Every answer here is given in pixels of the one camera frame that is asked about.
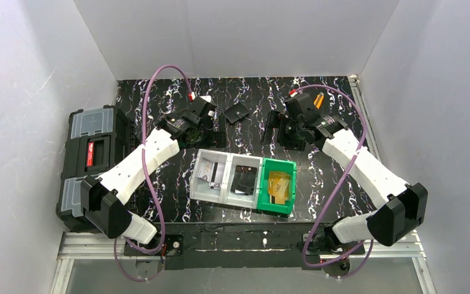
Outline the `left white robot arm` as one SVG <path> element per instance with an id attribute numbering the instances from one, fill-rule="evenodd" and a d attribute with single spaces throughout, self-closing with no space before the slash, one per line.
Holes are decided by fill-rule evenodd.
<path id="1" fill-rule="evenodd" d="M 122 236 L 149 244 L 158 230 L 126 204 L 152 172 L 181 150 L 215 147 L 223 141 L 214 131 L 216 108 L 211 96 L 193 96 L 185 110 L 161 117 L 120 163 L 96 178 L 86 176 L 81 182 L 83 216 L 110 239 Z"/>

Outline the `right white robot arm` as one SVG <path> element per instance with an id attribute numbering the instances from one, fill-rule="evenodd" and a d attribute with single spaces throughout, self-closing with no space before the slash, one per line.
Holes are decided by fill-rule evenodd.
<path id="1" fill-rule="evenodd" d="M 349 174 L 376 209 L 336 220 L 324 229 L 324 240 L 333 248 L 366 239 L 391 246 L 423 223 L 428 191 L 421 183 L 409 184 L 387 169 L 344 120 L 322 114 L 321 99 L 307 93 L 294 94 L 286 100 L 285 112 L 271 110 L 261 144 L 270 144 L 276 130 L 277 143 L 285 149 L 303 151 L 306 145 L 314 145 L 341 166 L 352 162 Z"/>

